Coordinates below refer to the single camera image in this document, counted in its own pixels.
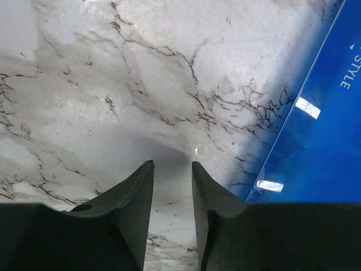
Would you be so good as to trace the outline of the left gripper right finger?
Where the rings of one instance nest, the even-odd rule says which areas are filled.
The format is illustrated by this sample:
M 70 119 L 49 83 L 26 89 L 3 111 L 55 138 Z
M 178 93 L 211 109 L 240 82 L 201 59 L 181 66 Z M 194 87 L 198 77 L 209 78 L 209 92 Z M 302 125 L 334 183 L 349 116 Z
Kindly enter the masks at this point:
M 200 270 L 359 270 L 360 204 L 246 203 L 192 163 Z

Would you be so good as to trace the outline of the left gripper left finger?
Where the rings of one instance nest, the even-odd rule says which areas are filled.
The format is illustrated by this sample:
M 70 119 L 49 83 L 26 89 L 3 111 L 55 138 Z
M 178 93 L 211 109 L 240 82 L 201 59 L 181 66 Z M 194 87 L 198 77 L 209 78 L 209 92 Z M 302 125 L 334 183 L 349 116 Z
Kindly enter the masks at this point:
M 70 211 L 1 205 L 2 270 L 142 270 L 154 163 Z

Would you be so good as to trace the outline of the blue clip file folder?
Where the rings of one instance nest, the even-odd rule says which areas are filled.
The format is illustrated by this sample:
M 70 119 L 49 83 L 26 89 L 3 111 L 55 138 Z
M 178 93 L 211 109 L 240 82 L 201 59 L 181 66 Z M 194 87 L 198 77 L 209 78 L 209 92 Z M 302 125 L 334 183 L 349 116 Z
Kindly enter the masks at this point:
M 247 202 L 360 202 L 360 2 L 345 1 Z

